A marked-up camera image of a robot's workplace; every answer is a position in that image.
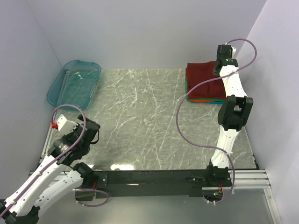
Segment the dark red t-shirt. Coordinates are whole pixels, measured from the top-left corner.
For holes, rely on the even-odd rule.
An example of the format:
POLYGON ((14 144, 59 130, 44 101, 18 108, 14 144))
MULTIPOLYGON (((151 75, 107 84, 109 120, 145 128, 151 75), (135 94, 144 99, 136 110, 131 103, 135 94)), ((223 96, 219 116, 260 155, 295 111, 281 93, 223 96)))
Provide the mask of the dark red t-shirt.
MULTIPOLYGON (((186 87, 187 92, 190 91, 194 86, 202 83, 204 81, 217 78, 213 74, 215 61, 210 61, 206 63, 188 63, 185 69, 185 77, 186 77, 186 87)), ((187 97, 187 99, 194 100, 224 100, 226 98, 226 92, 224 88, 223 81, 215 80, 201 86, 197 87, 193 90, 187 97)))

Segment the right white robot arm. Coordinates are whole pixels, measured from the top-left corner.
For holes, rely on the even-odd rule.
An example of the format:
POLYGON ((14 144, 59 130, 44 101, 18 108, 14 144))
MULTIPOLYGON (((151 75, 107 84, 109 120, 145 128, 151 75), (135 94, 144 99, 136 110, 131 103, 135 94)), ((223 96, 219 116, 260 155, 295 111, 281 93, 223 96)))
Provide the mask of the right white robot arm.
POLYGON ((218 46, 213 74, 222 78, 226 99, 218 112, 220 134, 216 147, 225 152, 216 149, 207 166, 205 181, 210 186, 230 180, 228 156, 232 154, 235 140, 246 125, 253 106, 253 98, 249 98, 243 89, 238 62, 233 56, 231 45, 218 46))

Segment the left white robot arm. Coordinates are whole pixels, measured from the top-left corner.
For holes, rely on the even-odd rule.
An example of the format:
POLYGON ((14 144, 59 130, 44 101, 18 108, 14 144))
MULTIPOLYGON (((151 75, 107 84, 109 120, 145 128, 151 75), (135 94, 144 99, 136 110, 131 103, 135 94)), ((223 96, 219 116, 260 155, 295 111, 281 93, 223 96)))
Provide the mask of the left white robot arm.
POLYGON ((60 115, 52 127, 63 136, 54 141, 36 171, 10 197, 0 202, 0 217, 7 224, 36 224, 55 201, 74 188, 87 188, 96 182, 94 171, 81 162, 96 144, 100 125, 82 115, 79 124, 60 115))

